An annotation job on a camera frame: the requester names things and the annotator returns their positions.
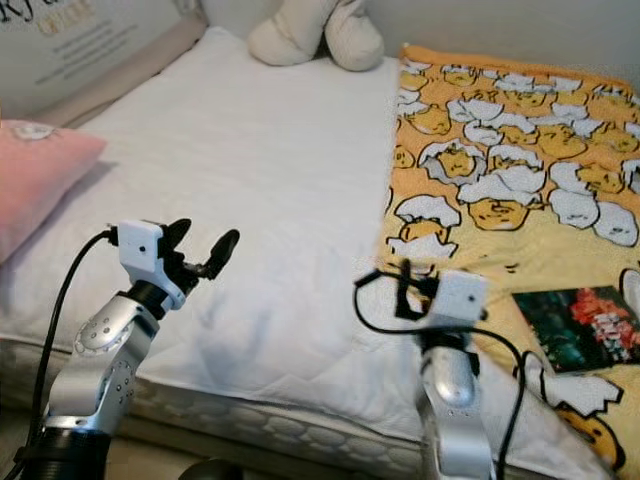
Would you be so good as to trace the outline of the white quilted mattress cover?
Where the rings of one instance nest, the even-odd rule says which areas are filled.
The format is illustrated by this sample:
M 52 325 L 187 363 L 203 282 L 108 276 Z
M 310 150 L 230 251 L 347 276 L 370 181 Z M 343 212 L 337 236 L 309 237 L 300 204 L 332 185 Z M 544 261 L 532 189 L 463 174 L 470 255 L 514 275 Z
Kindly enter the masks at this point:
M 1 330 L 44 334 L 79 247 L 120 220 L 193 225 L 182 250 L 202 259 L 225 230 L 242 234 L 227 270 L 161 320 L 138 379 L 207 393 L 283 394 L 292 378 L 332 392 L 357 335 L 353 283 L 378 268 L 396 145 L 401 64 L 349 73 L 329 61 L 268 67 L 211 28 L 84 133 L 108 141 L 92 172 L 3 270 Z M 392 280 L 360 292 L 360 311 L 396 335 Z

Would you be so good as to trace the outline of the yellow cartoon print blanket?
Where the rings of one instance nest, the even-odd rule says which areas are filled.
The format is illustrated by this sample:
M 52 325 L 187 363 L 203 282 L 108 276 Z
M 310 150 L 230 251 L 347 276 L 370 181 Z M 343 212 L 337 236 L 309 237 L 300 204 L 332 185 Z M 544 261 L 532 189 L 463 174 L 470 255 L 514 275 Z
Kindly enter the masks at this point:
M 563 67 L 407 46 L 379 264 L 485 276 L 480 346 L 608 474 L 640 480 L 640 365 L 558 374 L 513 294 L 612 285 L 640 315 L 640 93 Z

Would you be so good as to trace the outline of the black robot left leg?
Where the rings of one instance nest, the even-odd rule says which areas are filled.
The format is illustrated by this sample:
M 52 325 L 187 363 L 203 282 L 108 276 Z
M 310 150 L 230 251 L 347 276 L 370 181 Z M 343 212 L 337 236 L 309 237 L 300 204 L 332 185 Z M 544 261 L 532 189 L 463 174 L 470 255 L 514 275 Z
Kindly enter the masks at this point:
M 178 480 L 244 480 L 244 470 L 236 463 L 210 458 L 187 467 Z

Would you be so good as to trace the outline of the grey quilted mattress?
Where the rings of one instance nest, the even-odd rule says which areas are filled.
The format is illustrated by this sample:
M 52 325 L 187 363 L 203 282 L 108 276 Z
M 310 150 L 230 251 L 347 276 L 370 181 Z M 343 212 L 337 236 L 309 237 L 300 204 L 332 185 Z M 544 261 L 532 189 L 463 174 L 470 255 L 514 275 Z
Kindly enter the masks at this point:
M 422 420 L 415 406 L 421 393 L 420 348 L 408 337 L 365 332 L 357 335 L 357 348 L 338 364 L 357 374 L 374 374 L 374 367 L 392 366 L 390 380 L 358 380 L 338 375 L 321 381 L 321 392 L 305 381 L 278 378 L 269 387 L 283 394 L 207 393 L 193 387 L 172 387 L 159 380 L 133 380 L 134 396 L 128 415 L 111 436 L 101 470 L 106 479 L 178 479 L 180 468 L 195 458 L 215 458 L 261 475 L 293 479 L 411 480 L 424 477 L 426 444 Z M 18 334 L 3 328 L 0 351 L 1 402 L 5 411 L 23 411 L 31 403 L 44 334 Z M 506 431 L 515 401 L 515 378 L 500 378 L 497 367 L 481 358 L 481 380 L 497 383 L 481 387 L 483 412 L 490 443 L 497 449 Z M 566 426 L 539 398 L 526 393 L 506 466 L 506 480 L 593 479 L 612 475 L 602 470 L 594 454 L 571 438 Z M 172 467 L 128 467 L 125 462 L 141 452 L 166 451 L 186 456 Z

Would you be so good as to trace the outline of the pink fluffy pillow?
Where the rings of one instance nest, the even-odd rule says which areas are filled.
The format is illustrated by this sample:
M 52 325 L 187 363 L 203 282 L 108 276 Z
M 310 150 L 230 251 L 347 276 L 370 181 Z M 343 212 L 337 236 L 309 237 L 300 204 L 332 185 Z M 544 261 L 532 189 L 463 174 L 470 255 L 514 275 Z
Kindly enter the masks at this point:
M 76 129 L 24 120 L 0 125 L 0 248 L 17 250 L 99 161 L 108 141 Z

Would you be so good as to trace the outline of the dark illustrated book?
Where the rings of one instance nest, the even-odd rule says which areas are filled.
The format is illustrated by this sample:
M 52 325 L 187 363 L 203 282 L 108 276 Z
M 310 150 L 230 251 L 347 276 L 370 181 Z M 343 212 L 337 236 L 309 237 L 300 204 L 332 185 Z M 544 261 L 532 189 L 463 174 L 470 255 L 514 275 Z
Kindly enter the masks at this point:
M 640 315 L 612 285 L 513 294 L 558 374 L 640 365 Z

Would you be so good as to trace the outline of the cream plush toy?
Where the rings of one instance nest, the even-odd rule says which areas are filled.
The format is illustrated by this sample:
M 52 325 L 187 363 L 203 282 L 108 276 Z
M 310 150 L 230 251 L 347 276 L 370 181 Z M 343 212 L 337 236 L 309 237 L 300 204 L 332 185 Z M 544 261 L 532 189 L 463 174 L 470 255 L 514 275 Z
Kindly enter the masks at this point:
M 306 63 L 323 44 L 338 67 L 352 72 L 379 67 L 385 54 L 367 0 L 283 0 L 247 38 L 253 58 L 271 67 Z

